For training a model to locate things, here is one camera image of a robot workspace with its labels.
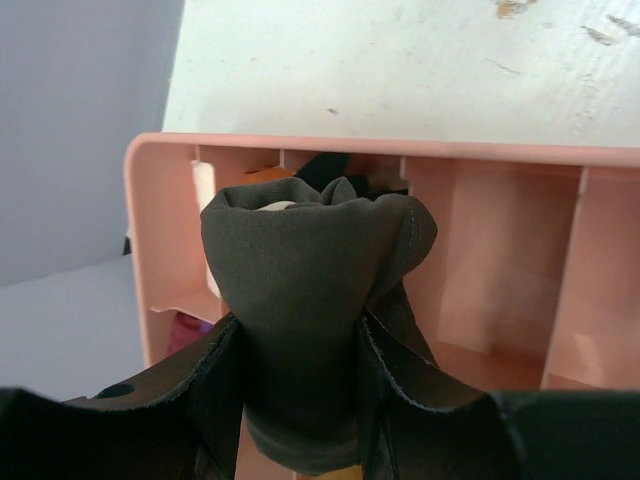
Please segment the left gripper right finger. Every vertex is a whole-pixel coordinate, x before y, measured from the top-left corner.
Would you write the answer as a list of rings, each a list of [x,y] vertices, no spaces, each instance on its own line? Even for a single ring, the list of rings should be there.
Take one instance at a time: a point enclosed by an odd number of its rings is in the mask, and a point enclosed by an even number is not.
[[[485,393],[439,368],[402,285],[357,324],[367,479],[635,479],[637,391]]]

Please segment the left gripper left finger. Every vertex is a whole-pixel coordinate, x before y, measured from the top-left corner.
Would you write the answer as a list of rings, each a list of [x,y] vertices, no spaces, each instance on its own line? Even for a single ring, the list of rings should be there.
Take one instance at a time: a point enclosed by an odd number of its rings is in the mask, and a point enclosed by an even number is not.
[[[240,324],[204,337],[93,398],[1,391],[4,479],[232,479],[243,400]]]

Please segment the olive green underwear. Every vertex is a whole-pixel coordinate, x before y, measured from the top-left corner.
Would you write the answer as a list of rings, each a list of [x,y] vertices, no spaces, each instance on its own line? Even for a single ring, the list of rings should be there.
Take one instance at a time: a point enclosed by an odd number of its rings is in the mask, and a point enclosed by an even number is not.
[[[257,448],[299,473],[354,465],[355,328],[437,236],[416,198],[322,192],[288,177],[220,190],[201,214],[209,268],[243,330],[245,415]]]

